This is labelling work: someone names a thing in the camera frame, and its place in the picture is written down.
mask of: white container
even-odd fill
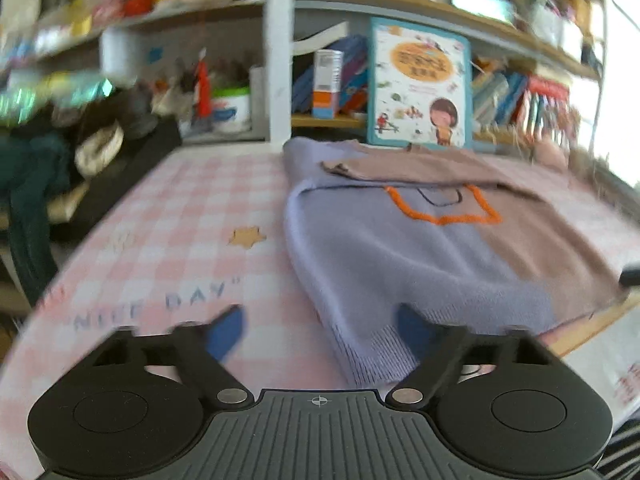
[[[266,139],[269,133],[269,114],[265,94],[266,71],[263,66],[249,69],[251,87],[251,130],[256,139]]]
[[[558,48],[562,36],[562,18],[550,9],[536,6],[530,21],[531,32],[534,36]]]
[[[576,61],[582,58],[582,31],[574,22],[562,20],[560,48]]]
[[[251,90],[248,86],[213,90],[211,108],[216,133],[238,134],[251,129]]]

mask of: white shelf post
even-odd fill
[[[267,0],[264,9],[266,97],[271,144],[291,137],[291,54],[295,0]]]

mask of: box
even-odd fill
[[[451,5],[476,16],[513,25],[515,6],[508,0],[451,0]]]
[[[569,20],[562,20],[562,36],[560,48],[576,61],[582,59],[582,31],[580,27]]]
[[[340,101],[342,56],[339,50],[316,50],[314,56],[314,94],[312,115],[318,119],[333,119]]]
[[[560,47],[562,18],[551,9],[536,6],[532,12],[529,26],[531,33],[539,40],[550,44],[552,47]]]

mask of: green lid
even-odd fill
[[[248,86],[243,86],[242,88],[214,88],[211,91],[211,97],[236,97],[249,95],[250,93]]]

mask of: circular pad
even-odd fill
[[[548,365],[503,365],[458,383],[435,417],[450,446],[502,476],[556,477],[593,465],[612,424],[587,384]]]
[[[566,408],[553,395],[537,390],[515,390],[494,399],[494,417],[508,428],[529,433],[552,430],[566,418]]]
[[[130,392],[98,392],[78,402],[76,422],[95,433],[116,433],[133,428],[145,418],[149,405]]]
[[[45,468],[75,478],[130,478],[179,456],[203,421],[193,390],[136,370],[92,367],[34,404],[28,427]]]

